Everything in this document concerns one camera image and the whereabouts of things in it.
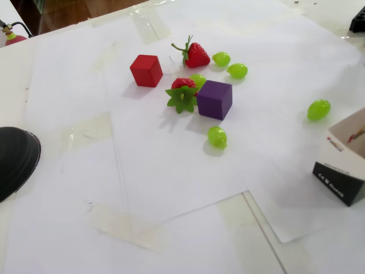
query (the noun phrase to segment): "red object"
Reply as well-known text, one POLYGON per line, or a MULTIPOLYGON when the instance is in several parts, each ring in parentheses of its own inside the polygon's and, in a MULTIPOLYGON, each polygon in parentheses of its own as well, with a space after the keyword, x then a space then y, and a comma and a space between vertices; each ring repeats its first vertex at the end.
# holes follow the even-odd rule
POLYGON ((183 86, 188 86, 188 87, 196 87, 196 84, 193 80, 189 79, 189 78, 177 78, 171 85, 171 89, 173 90, 174 88, 180 88, 183 86))
POLYGON ((183 55, 183 65, 187 65, 190 68, 193 67, 200 67, 200 66, 206 66, 210 63, 210 57, 208 53, 200 46, 198 43, 192 43, 189 47, 190 41, 193 37, 189 35, 188 43, 185 43, 185 49, 180 49, 174 44, 171 44, 174 48, 177 50, 182 51, 183 55))
POLYGON ((6 33, 6 37, 7 37, 7 40, 5 42, 5 46, 27 40, 27 38, 25 38, 24 36, 15 35, 12 31, 9 31, 8 33, 6 33))
POLYGON ((198 43, 192 43, 188 50, 189 60, 185 60, 185 64, 192 67, 206 66, 210 63, 208 53, 198 43))
POLYGON ((162 69, 157 56, 138 55, 131 65, 133 77, 138 86, 156 87, 162 78, 162 69))

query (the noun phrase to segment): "black object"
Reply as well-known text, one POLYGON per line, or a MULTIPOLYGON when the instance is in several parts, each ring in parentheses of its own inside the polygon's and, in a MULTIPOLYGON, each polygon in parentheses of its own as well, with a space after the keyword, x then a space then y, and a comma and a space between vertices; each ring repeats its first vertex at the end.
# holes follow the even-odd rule
POLYGON ((22 22, 15 22, 15 23, 12 23, 11 24, 13 27, 16 26, 16 25, 22 25, 23 28, 25 29, 25 31, 28 33, 28 37, 29 38, 32 38, 34 37, 34 35, 32 35, 32 33, 30 32, 30 30, 28 30, 28 28, 22 23, 22 22))
POLYGON ((363 180, 318 162, 315 163, 313 174, 347 206, 365 198, 365 182, 363 180))
POLYGON ((40 158, 40 142, 28 131, 0 127, 0 202, 32 175, 40 158))
POLYGON ((353 33, 365 31, 365 7, 351 21, 350 30, 353 33))

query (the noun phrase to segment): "wooden floor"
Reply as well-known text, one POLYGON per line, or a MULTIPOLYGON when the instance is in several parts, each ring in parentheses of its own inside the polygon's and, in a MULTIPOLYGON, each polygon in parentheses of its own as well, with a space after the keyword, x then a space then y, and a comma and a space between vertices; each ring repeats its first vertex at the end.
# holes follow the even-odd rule
POLYGON ((61 29, 145 0, 45 0, 39 33, 61 29))

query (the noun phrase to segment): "black dome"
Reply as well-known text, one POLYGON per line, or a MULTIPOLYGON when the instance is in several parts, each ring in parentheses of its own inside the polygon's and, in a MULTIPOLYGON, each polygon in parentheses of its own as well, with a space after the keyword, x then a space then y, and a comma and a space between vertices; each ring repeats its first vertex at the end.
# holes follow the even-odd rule
POLYGON ((40 142, 28 131, 0 127, 0 202, 16 192, 39 162, 40 142))

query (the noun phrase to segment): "purple cube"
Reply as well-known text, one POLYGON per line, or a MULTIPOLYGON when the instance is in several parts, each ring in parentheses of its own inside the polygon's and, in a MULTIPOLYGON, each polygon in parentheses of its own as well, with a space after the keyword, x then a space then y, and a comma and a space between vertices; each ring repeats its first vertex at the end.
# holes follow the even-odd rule
POLYGON ((223 120, 232 105, 232 85, 207 80, 196 100, 200 115, 223 120))

